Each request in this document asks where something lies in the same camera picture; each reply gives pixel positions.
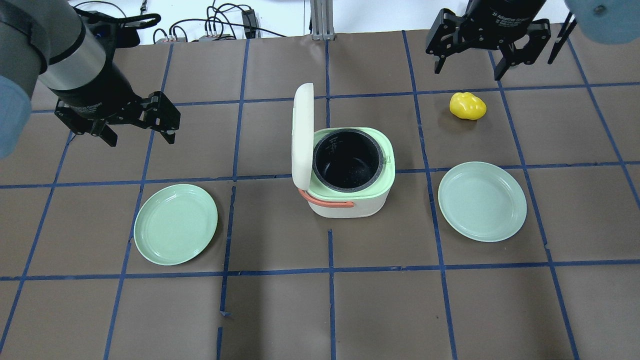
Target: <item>light green plate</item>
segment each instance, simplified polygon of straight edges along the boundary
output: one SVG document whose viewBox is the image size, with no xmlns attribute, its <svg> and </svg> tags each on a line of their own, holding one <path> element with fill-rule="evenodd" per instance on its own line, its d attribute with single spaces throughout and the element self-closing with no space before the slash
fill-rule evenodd
<svg viewBox="0 0 640 360">
<path fill-rule="evenodd" d="M 460 234 L 477 241 L 512 237 L 527 217 L 524 192 L 509 173 L 488 163 L 460 164 L 442 178 L 440 210 Z"/>
<path fill-rule="evenodd" d="M 153 194 L 142 205 L 133 227 L 140 254 L 158 265 L 176 265 L 203 251 L 218 226 L 211 196 L 190 184 L 177 184 Z"/>
</svg>

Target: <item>screw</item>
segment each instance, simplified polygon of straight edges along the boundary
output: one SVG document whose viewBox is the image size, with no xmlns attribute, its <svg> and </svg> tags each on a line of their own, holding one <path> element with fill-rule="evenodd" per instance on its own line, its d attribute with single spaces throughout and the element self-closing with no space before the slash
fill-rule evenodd
<svg viewBox="0 0 640 360">
<path fill-rule="evenodd" d="M 596 6 L 596 8 L 595 8 L 595 9 L 593 9 L 593 12 L 595 12 L 595 13 L 596 13 L 596 15 L 601 15 L 602 13 L 604 13 L 604 11 L 605 11 L 606 9 L 607 9 L 607 7 L 606 7 L 606 6 L 604 6 L 604 5 L 598 5 L 598 6 Z"/>
</svg>

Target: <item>yellow object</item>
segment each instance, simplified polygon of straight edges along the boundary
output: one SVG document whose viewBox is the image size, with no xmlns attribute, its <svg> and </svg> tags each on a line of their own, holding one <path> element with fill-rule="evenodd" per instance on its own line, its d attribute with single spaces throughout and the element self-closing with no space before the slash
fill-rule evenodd
<svg viewBox="0 0 640 360">
<path fill-rule="evenodd" d="M 486 105 L 470 92 L 456 92 L 449 102 L 449 110 L 461 119 L 477 120 L 486 114 Z"/>
</svg>

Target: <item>black power adapter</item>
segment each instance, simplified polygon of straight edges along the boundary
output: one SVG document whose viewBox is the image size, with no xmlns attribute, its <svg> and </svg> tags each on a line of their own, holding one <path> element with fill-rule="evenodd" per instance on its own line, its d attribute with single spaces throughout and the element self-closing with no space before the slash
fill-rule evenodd
<svg viewBox="0 0 640 360">
<path fill-rule="evenodd" d="M 242 11 L 242 23 L 245 26 L 244 35 L 246 38 L 255 38 L 256 36 L 260 36 L 257 30 L 258 19 L 256 19 L 255 11 L 253 9 Z"/>
</svg>

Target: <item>grid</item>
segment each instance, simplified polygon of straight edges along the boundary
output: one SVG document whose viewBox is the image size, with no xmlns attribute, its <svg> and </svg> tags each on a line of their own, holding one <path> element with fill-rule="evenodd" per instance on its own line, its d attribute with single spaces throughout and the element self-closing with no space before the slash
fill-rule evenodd
<svg viewBox="0 0 640 360">
<path fill-rule="evenodd" d="M 35 252 L 36 246 L 38 245 L 38 238 L 40 236 L 40 232 L 42 231 L 42 226 L 44 224 L 45 218 L 47 216 L 47 212 L 49 209 L 49 205 L 51 203 L 51 199 L 54 195 L 54 192 L 57 188 L 61 187 L 73 187 L 73 186 L 106 186 L 106 185 L 126 185 L 126 184 L 135 184 L 140 186 L 140 192 L 138 194 L 137 203 L 135 206 L 135 211 L 133 214 L 133 220 L 135 220 L 138 210 L 141 206 L 141 200 L 143 196 L 143 190 L 146 184 L 151 183 L 175 183 L 175 182 L 208 182 L 208 181 L 233 181 L 234 183 L 238 181 L 245 180 L 259 180 L 259 179 L 273 179 L 273 178 L 288 178 L 291 177 L 290 174 L 262 174 L 256 176 L 239 176 L 237 174 L 237 164 L 238 164 L 238 153 L 239 153 L 239 144 L 241 138 L 241 124 L 242 124 L 242 114 L 243 114 L 243 106 L 245 103 L 249 102 L 278 102 L 278 101 L 291 101 L 292 98 L 270 98 L 270 99 L 245 99 L 244 98 L 244 88 L 246 83 L 246 70 L 250 49 L 250 41 L 246 41 L 246 45 L 244 47 L 244 58 L 243 58 L 243 73 L 241 80 L 241 91 L 240 97 L 238 100 L 233 101 L 204 101 L 204 102 L 182 102 L 177 103 L 176 106 L 194 106 L 194 105 L 204 105 L 204 104 L 238 104 L 238 116 L 237 116 L 237 127 L 236 127 L 236 139 L 235 139 L 235 148 L 234 148 L 234 161 L 233 161 L 233 174 L 232 176 L 227 177 L 216 177 L 216 178 L 178 178 L 178 179 L 147 179 L 147 169 L 150 159 L 150 154 L 152 150 L 152 146 L 154 143 L 154 134 L 151 133 L 147 146 L 147 153 L 145 157 L 143 173 L 139 180 L 133 179 L 128 181 L 104 181 L 104 182 L 76 182 L 76 183 L 59 183 L 58 178 L 60 175 L 60 171 L 62 169 L 63 163 L 65 161 L 65 156 L 67 155 L 67 150 L 69 145 L 75 138 L 75 136 L 70 133 L 67 142 L 62 152 L 60 162 L 58 164 L 58 169 L 56 172 L 56 176 L 52 183 L 44 183 L 44 184 L 18 184 L 18 185 L 0 185 L 0 189 L 12 189 L 12 188 L 50 188 L 49 196 L 45 203 L 44 210 L 42 211 L 42 216 L 40 219 L 40 223 L 38 225 L 38 230 L 36 232 L 35 238 L 33 240 L 33 244 L 31 246 L 31 250 L 29 252 L 29 256 L 27 258 L 26 264 L 24 266 L 24 271 L 21 276 L 16 277 L 0 277 L 0 281 L 17 281 L 19 282 L 17 292 L 15 294 L 15 298 L 13 301 L 12 309 L 9 314 L 9 317 L 6 321 L 6 325 L 4 327 L 3 335 L 0 340 L 0 352 L 2 351 L 7 335 L 10 331 L 13 314 L 15 312 L 15 308 L 20 300 L 20 294 L 22 291 L 22 287 L 26 281 L 45 281 L 45 280 L 78 280 L 78 279 L 118 279 L 118 289 L 116 293 L 116 298 L 113 305 L 113 312 L 111 315 L 111 322 L 109 326 L 108 336 L 106 338 L 106 346 L 104 351 L 104 359 L 109 358 L 109 351 L 111 348 L 111 340 L 113 337 L 113 331 L 115 328 L 116 318 L 118 316 L 118 305 L 120 302 L 120 296 L 122 294 L 122 287 L 125 279 L 143 279 L 143 278 L 158 278 L 158 277 L 221 277 L 222 279 L 222 288 L 221 288 L 221 299 L 220 299 L 220 311 L 223 316 L 228 316 L 229 313 L 226 312 L 225 303 L 227 296 L 227 281 L 229 277 L 239 277 L 239 276 L 267 276 L 267 275 L 286 275 L 286 274 L 314 274 L 314 273 L 325 273 L 329 275 L 329 300 L 330 300 L 330 334 L 331 334 L 331 357 L 332 359 L 336 359 L 336 325 L 335 325 L 335 298 L 334 298 L 334 274 L 343 273 L 343 272 L 398 272 L 398 271 L 437 271 L 440 272 L 442 278 L 442 291 L 444 295 L 444 306 L 447 320 L 447 328 L 449 332 L 449 341 L 451 344 L 451 354 L 453 359 L 457 359 L 457 351 L 456 351 L 456 340 L 455 340 L 455 331 L 452 322 L 452 311 L 449 302 L 449 292 L 447 289 L 447 270 L 460 270 L 460 269 L 492 269 L 492 268 L 531 268 L 531 267 L 543 267 L 549 268 L 554 287 L 556 290 L 557 300 L 561 309 L 562 317 L 564 320 L 564 326 L 566 328 L 566 332 L 568 335 L 568 339 L 570 342 L 571 350 L 573 353 L 574 359 L 579 359 L 579 349 L 577 348 L 574 338 L 572 327 L 566 312 L 566 308 L 564 305 L 563 294 L 560 288 L 560 284 L 556 274 L 556 268 L 562 266 L 593 266 L 593 265 L 630 265 L 630 264 L 640 264 L 640 259 L 617 259 L 617 260 L 592 260 L 592 261 L 554 261 L 552 257 L 551 250 L 547 248 L 547 237 L 545 234 L 545 228 L 542 222 L 542 218 L 540 215 L 540 210 L 538 208 L 538 204 L 536 202 L 536 196 L 534 192 L 533 185 L 531 183 L 531 179 L 529 177 L 529 169 L 535 168 L 563 168 L 563 167 L 620 167 L 625 175 L 625 178 L 630 186 L 631 192 L 633 194 L 634 200 L 640 208 L 640 199 L 638 193 L 636 191 L 636 187 L 634 186 L 634 182 L 629 174 L 627 169 L 628 165 L 638 165 L 640 161 L 625 161 L 622 158 L 621 152 L 614 141 L 613 135 L 609 130 L 609 126 L 607 125 L 606 119 L 603 116 L 602 111 L 596 101 L 595 96 L 593 95 L 592 88 L 597 87 L 609 87 L 609 86 L 637 86 L 640 85 L 640 82 L 628 82 L 628 83 L 600 83 L 600 84 L 591 84 L 587 81 L 587 77 L 582 69 L 580 64 L 580 60 L 578 59 L 578 55 L 573 48 L 571 41 L 568 41 L 567 45 L 571 50 L 572 56 L 575 59 L 575 62 L 580 70 L 580 74 L 584 80 L 584 84 L 582 85 L 557 85 L 557 86 L 513 86 L 513 87 L 505 87 L 502 85 L 500 81 L 497 82 L 496 88 L 476 88 L 476 89 L 465 89 L 464 91 L 471 92 L 498 92 L 500 93 L 500 97 L 502 99 L 502 103 L 504 105 L 504 109 L 506 111 L 506 116 L 509 120 L 509 126 L 513 135 L 513 139 L 515 141 L 516 149 L 518 151 L 518 157 L 520 158 L 519 165 L 503 165 L 501 166 L 503 169 L 520 169 L 523 170 L 529 195 L 531 196 L 532 205 L 534 208 L 534 213 L 536 216 L 537 225 L 540 229 L 540 234 L 543 240 L 543 245 L 545 248 L 545 252 L 547 255 L 546 262 L 529 262 L 529 263 L 478 263 L 478 264 L 446 264 L 443 257 L 442 244 L 440 241 L 440 230 L 438 226 L 438 218 L 436 212 L 436 204 L 434 200 L 433 193 L 433 181 L 431 175 L 435 172 L 446 172 L 450 168 L 449 167 L 440 167 L 433 168 L 429 166 L 428 155 L 425 150 L 425 139 L 422 130 L 422 120 L 420 115 L 420 105 L 418 102 L 418 96 L 423 94 L 449 94 L 453 92 L 462 91 L 462 89 L 450 89 L 450 90 L 433 90 L 433 91 L 418 91 L 415 82 L 415 74 L 413 71 L 413 63 L 412 63 L 412 54 L 410 52 L 410 48 L 407 41 L 406 33 L 403 31 L 403 40 L 404 40 L 404 49 L 406 51 L 406 61 L 408 63 L 408 68 L 410 71 L 410 78 L 412 84 L 411 92 L 393 92 L 393 93 L 377 93 L 377 94 L 348 94 L 348 95 L 333 95 L 330 91 L 330 78 L 329 78 L 329 61 L 330 61 L 330 43 L 325 43 L 325 72 L 326 72 L 326 94 L 325 96 L 316 96 L 316 99 L 326 99 L 326 126 L 331 126 L 331 112 L 330 112 L 330 103 L 332 99 L 341 99 L 341 98 L 354 98 L 354 97 L 393 97 L 393 96 L 402 96 L 402 95 L 412 95 L 413 101 L 415 105 L 415 114 L 417 117 L 417 136 L 419 137 L 420 144 L 422 147 L 422 159 L 424 162 L 424 168 L 409 168 L 409 169 L 400 169 L 397 170 L 398 174 L 405 173 L 418 173 L 425 174 L 427 186 L 428 186 L 428 195 L 429 195 L 429 203 L 431 208 L 431 216 L 432 222 L 435 232 L 435 240 L 436 240 L 436 248 L 438 254 L 438 264 L 437 265 L 412 265 L 412 266 L 365 266 L 365 267 L 334 267 L 333 264 L 333 233 L 332 230 L 328 231 L 327 234 L 327 246 L 328 246 L 328 267 L 324 268 L 300 268 L 300 269 L 287 269 L 287 270 L 254 270 L 254 271 L 230 271 L 229 270 L 229 259 L 231 257 L 231 243 L 232 243 L 232 231 L 233 231 L 233 222 L 234 222 L 234 203 L 236 199 L 236 186 L 232 187 L 232 195 L 229 204 L 229 217 L 228 217 L 228 228 L 227 228 L 227 242 L 225 246 L 225 258 L 224 258 L 224 266 L 223 271 L 215 271 L 215 272 L 175 272 L 175 273 L 165 273 L 165 274 L 127 274 L 127 263 L 129 261 L 129 254 L 131 251 L 131 238 L 133 232 L 133 222 L 131 222 L 131 230 L 130 230 L 130 239 L 127 243 L 126 251 L 124 254 L 124 258 L 122 261 L 122 270 L 119 274 L 84 274 L 84 275 L 27 275 L 28 270 L 31 264 L 31 260 L 33 258 L 33 254 Z M 166 85 L 167 75 L 169 72 L 171 60 L 173 53 L 173 44 L 170 45 L 169 55 L 166 62 L 163 83 L 161 90 L 164 90 Z M 488 53 L 490 61 L 492 65 L 495 65 L 495 61 L 491 53 Z M 520 142 L 518 140 L 518 134 L 516 132 L 516 128 L 513 123 L 513 119 L 511 117 L 511 112 L 509 110 L 509 104 L 506 97 L 506 92 L 511 91 L 519 91 L 519 90 L 547 90 L 547 89 L 561 89 L 561 88 L 585 88 L 590 96 L 590 99 L 595 107 L 595 110 L 598 113 L 600 121 L 602 122 L 602 126 L 607 133 L 607 137 L 611 142 L 611 146 L 616 153 L 616 157 L 618 159 L 617 162 L 603 162 L 603 163 L 574 163 L 574 164 L 561 164 L 561 163 L 550 163 L 543 165 L 528 165 L 525 162 L 524 155 L 522 152 L 522 148 L 520 146 Z M 33 113 L 49 113 L 52 111 L 43 110 L 43 111 L 34 111 Z M 216 338 L 216 355 L 217 358 L 220 358 L 221 355 L 221 346 L 223 339 L 223 331 L 224 328 L 219 327 L 217 338 Z"/>
</svg>

